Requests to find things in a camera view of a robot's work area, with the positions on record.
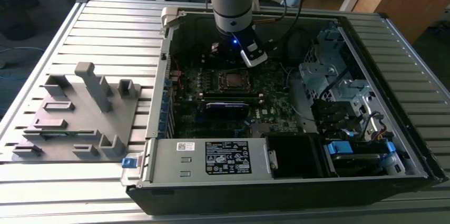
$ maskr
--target gray plastic block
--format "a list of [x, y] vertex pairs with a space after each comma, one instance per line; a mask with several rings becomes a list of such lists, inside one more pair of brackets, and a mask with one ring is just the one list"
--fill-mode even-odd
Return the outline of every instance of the gray plastic block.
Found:
[[71, 86], [71, 83], [64, 75], [50, 75], [43, 87], [51, 96], [66, 96], [64, 88]]
[[[135, 111], [138, 106], [138, 96], [140, 85], [135, 84], [136, 98], [122, 99], [118, 89], [118, 84], [110, 84], [112, 95], [108, 97], [114, 112], [99, 112], [98, 104], [91, 98], [88, 89], [84, 83], [72, 83], [64, 88], [66, 96], [48, 95], [43, 100], [43, 105], [36, 111], [35, 120], [60, 120], [64, 119], [68, 123], [66, 129], [40, 129], [32, 124], [23, 131], [24, 138], [36, 144], [44, 151], [39, 157], [20, 157], [15, 155], [15, 161], [33, 162], [120, 162], [127, 156], [127, 144], [130, 140], [131, 126], [134, 124]], [[75, 109], [68, 111], [47, 111], [46, 103], [72, 102]], [[106, 135], [114, 143], [114, 138], [118, 135], [124, 151], [119, 156], [112, 154], [108, 156], [99, 149], [102, 135]], [[75, 144], [92, 144], [99, 154], [96, 156], [79, 157], [72, 153]]]
[[47, 140], [54, 137], [78, 137], [84, 141], [100, 141], [102, 133], [99, 130], [58, 130], [58, 129], [25, 129], [23, 136], [29, 141]]
[[46, 102], [44, 110], [47, 112], [74, 111], [75, 105], [71, 101]]
[[119, 81], [119, 95], [123, 99], [135, 99], [138, 98], [138, 92], [135, 89], [135, 84], [131, 79], [122, 79]]
[[72, 153], [82, 159], [99, 155], [99, 151], [92, 144], [75, 144]]
[[111, 109], [111, 102], [108, 100], [108, 92], [111, 90], [106, 90], [107, 80], [104, 77], [96, 77], [94, 73], [95, 65], [92, 62], [79, 62], [75, 68], [75, 75], [82, 77], [86, 88], [90, 92], [91, 97], [96, 101], [96, 104], [100, 108], [102, 112], [108, 112]]
[[106, 93], [107, 96], [112, 95], [111, 87], [107, 82], [107, 78], [104, 76], [98, 76], [100, 87], [103, 89], [103, 92]]
[[119, 157], [124, 153], [126, 146], [116, 135], [114, 137], [112, 143], [106, 135], [102, 136], [99, 149], [103, 151], [103, 153], [110, 157]]
[[64, 129], [68, 123], [64, 119], [36, 119], [33, 127], [42, 129]]
[[43, 153], [43, 150], [33, 144], [29, 145], [16, 145], [13, 151], [20, 157], [39, 157]]
[[28, 141], [46, 141], [44, 136], [42, 135], [42, 133], [39, 132], [40, 130], [33, 130], [33, 132], [29, 133], [24, 133], [23, 137], [28, 140]]

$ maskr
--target blue connector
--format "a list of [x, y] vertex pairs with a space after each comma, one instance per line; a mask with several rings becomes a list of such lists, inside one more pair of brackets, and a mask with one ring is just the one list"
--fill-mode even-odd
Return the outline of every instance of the blue connector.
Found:
[[393, 142], [389, 141], [389, 142], [386, 143], [386, 146], [387, 146], [387, 149], [389, 149], [389, 152], [390, 152], [390, 153], [393, 153], [393, 152], [397, 151], [397, 148], [395, 148], [395, 145], [394, 145]]
[[124, 169], [138, 168], [138, 158], [124, 158], [124, 159], [122, 159], [122, 168], [124, 168]]
[[163, 102], [168, 102], [170, 98], [168, 98], [168, 95], [163, 95]]
[[166, 122], [167, 121], [167, 113], [160, 114], [160, 121]]
[[330, 154], [353, 154], [353, 149], [349, 141], [334, 141], [329, 145]]
[[160, 124], [158, 125], [158, 130], [159, 130], [160, 132], [166, 132], [166, 123], [160, 123]]
[[162, 112], [167, 112], [167, 110], [168, 110], [168, 104], [163, 103], [162, 104]]

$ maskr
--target blue latch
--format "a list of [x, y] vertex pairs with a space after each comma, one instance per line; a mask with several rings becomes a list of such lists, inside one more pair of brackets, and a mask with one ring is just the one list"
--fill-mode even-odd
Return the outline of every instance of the blue latch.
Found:
[[330, 154], [353, 154], [349, 141], [334, 141], [329, 145]]
[[124, 169], [138, 168], [138, 158], [124, 158], [124, 159], [122, 159], [122, 168], [124, 168]]
[[394, 145], [393, 142], [389, 141], [389, 142], [386, 143], [386, 146], [387, 146], [387, 149], [389, 149], [389, 152], [390, 152], [390, 153], [393, 153], [393, 152], [397, 151], [397, 148], [395, 148], [395, 145]]

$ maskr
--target white cable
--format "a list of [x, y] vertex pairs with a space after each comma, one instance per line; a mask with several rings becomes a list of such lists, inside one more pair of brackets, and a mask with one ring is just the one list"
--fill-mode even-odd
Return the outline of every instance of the white cable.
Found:
[[32, 47], [32, 46], [19, 46], [19, 47], [7, 48], [7, 49], [1, 50], [0, 53], [7, 52], [7, 51], [9, 51], [9, 50], [15, 50], [15, 49], [39, 50], [39, 51], [42, 51], [42, 52], [46, 52], [46, 50], [42, 49], [42, 48], [39, 48], [39, 47]]
[[283, 69], [285, 73], [287, 74], [286, 68], [285, 68], [282, 63], [281, 63], [281, 66], [282, 66], [282, 69]]
[[290, 105], [293, 107], [293, 110], [295, 111], [295, 113], [306, 120], [309, 121], [313, 121], [313, 122], [317, 122], [315, 120], [311, 120], [309, 117], [303, 116], [297, 110], [295, 110], [295, 107], [293, 105]]

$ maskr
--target floor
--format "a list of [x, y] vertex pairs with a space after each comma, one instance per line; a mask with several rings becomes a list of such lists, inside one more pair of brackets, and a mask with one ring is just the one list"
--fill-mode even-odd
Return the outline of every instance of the floor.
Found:
[[[203, 2], [203, 0], [174, 0], [183, 2]], [[13, 42], [0, 35], [0, 51], [7, 47], [32, 46], [46, 49], [51, 39], [58, 31], [60, 24], [74, 6], [75, 0], [39, 0], [40, 5], [28, 10], [32, 22], [38, 27], [38, 34], [20, 42]], [[450, 31], [442, 31], [434, 34], [433, 30], [427, 30], [414, 44], [414, 48], [421, 54], [425, 62], [439, 77], [441, 81], [450, 87]], [[0, 69], [0, 76], [8, 78], [25, 78], [40, 58], [42, 52], [12, 50], [0, 53], [0, 61], [7, 63]], [[5, 113], [15, 96], [17, 95], [24, 80], [0, 79], [0, 116]]]

